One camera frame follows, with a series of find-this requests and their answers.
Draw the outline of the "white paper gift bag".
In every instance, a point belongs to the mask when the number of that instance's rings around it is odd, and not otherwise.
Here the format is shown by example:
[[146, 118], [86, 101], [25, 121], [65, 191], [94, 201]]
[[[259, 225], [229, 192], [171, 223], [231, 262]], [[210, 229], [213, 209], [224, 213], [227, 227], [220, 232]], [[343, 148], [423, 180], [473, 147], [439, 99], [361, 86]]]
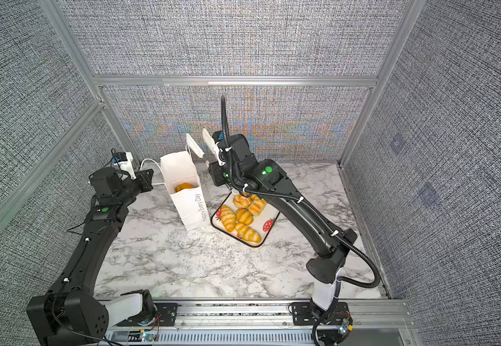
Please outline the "white paper gift bag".
[[[201, 181], [192, 155], [184, 151], [167, 154], [157, 162], [153, 159], [144, 159], [140, 168], [147, 162], [154, 164], [162, 176], [164, 185], [187, 231], [198, 229], [209, 223], [209, 213], [201, 188]], [[175, 192], [175, 187], [181, 183], [191, 183], [194, 189]]]

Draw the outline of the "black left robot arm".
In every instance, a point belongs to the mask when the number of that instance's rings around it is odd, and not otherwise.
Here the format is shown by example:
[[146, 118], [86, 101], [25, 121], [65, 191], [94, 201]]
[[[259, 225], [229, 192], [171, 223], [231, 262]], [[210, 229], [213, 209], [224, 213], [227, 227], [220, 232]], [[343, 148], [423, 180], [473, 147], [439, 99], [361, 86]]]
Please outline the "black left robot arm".
[[158, 323], [160, 313], [148, 290], [130, 291], [106, 304], [94, 296], [106, 253], [121, 232], [129, 207], [155, 187], [153, 176], [152, 169], [135, 170], [124, 152], [113, 153], [109, 163], [90, 175], [95, 193], [80, 224], [82, 230], [68, 229], [78, 236], [78, 244], [58, 279], [27, 305], [41, 345], [113, 345], [106, 336], [109, 327], [124, 322], [141, 327]]

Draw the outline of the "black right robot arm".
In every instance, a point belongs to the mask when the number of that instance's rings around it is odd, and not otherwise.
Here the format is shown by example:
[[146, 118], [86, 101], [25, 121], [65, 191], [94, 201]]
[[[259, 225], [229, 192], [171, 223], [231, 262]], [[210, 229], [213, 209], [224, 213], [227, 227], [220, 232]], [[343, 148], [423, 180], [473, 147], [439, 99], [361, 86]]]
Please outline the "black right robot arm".
[[334, 313], [342, 282], [357, 285], [339, 274], [354, 246], [357, 234], [343, 230], [317, 210], [296, 188], [287, 173], [273, 160], [257, 161], [244, 135], [225, 138], [226, 131], [202, 131], [205, 144], [216, 156], [209, 173], [216, 186], [227, 185], [243, 197], [255, 195], [283, 214], [305, 236], [317, 257], [306, 268], [314, 278], [312, 315], [325, 321]]

